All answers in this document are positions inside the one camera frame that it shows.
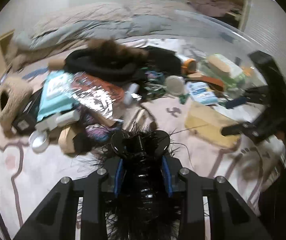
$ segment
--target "bed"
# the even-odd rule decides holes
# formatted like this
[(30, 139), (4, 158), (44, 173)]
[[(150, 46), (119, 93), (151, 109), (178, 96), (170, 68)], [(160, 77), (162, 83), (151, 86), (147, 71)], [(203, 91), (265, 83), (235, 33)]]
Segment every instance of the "bed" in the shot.
[[(247, 54), (263, 50), (236, 29), (195, 14), (187, 5), (168, 0), (135, 0), (124, 3), (98, 2), (73, 7), (40, 19), (35, 26), (14, 34), (6, 60), (19, 75), (38, 90), (48, 75), (51, 58), (66, 57), (83, 48), (91, 37), (110, 38), (132, 47), (146, 44), (171, 49), (187, 57), (200, 53), (221, 53), (233, 60), (238, 57), (251, 66)], [(255, 80), (256, 85), (264, 82)], [(191, 99), (181, 105), (177, 98), (165, 97), (144, 103), (156, 117), (161, 130), (173, 134), (174, 142), (184, 144), (175, 157), (184, 167), (200, 176), (225, 176), (252, 210), (259, 215), (258, 197), (276, 179), (275, 165), (285, 148), (272, 136), (259, 146), (242, 136), (236, 147), (222, 149), (185, 130), (184, 121)], [(251, 121), (260, 109), (244, 105), (234, 110), (217, 107), (217, 111), (237, 121)], [(125, 124), (140, 111), (129, 109)], [(148, 125), (149, 118), (140, 120)], [(36, 154), (28, 137), (7, 138), (0, 127), (0, 212), (11, 238), (51, 188), (63, 177), (77, 179), (96, 168), (90, 164), (95, 152), (64, 155), (56, 143)], [(207, 220), (206, 237), (210, 239)]]

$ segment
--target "teal package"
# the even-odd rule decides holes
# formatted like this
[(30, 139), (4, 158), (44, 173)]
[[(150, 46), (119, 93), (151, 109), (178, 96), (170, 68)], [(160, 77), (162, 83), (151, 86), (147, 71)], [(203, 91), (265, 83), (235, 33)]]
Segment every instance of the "teal package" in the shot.
[(70, 110), (73, 108), (73, 104), (77, 103), (75, 99), (68, 97), (64, 92), (62, 92), (62, 86), (60, 87), (61, 84), (59, 82), (63, 83), (64, 78), (67, 78), (68, 75), (70, 74), (60, 70), (52, 71), (47, 76), (37, 115), (38, 122), (49, 115)]

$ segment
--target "black box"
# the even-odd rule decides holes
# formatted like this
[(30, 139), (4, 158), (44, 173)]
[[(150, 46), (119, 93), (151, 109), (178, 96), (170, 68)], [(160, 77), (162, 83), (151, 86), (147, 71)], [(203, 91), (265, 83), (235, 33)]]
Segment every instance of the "black box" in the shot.
[(19, 134), (27, 134), (35, 130), (42, 90), (43, 88), (31, 95), (28, 103), (20, 109), (19, 114), (12, 122), (12, 125)]

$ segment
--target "metal screw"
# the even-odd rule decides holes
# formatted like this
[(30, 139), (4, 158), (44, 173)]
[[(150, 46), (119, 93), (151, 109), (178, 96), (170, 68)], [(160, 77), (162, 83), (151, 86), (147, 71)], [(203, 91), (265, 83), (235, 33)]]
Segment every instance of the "metal screw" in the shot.
[(66, 183), (68, 183), (70, 181), (70, 178), (69, 177), (63, 177), (63, 178), (61, 178), (61, 183), (63, 183), (63, 184), (66, 184)]
[(226, 181), (226, 179), (223, 176), (217, 176), (216, 180), (218, 183), (224, 183)]
[(98, 175), (104, 175), (106, 173), (106, 169), (100, 168), (97, 170)]
[(190, 170), (189, 170), (188, 168), (181, 168), (181, 169), (180, 169), (180, 173), (181, 173), (182, 175), (187, 175), (187, 174), (190, 173)]

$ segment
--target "wet wipes package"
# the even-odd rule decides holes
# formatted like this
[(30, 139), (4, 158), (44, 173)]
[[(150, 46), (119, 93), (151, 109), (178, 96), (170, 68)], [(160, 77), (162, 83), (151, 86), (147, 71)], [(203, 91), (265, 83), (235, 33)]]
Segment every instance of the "wet wipes package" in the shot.
[(203, 105), (208, 106), (217, 103), (218, 98), (204, 82), (187, 82), (186, 90), (194, 101)]

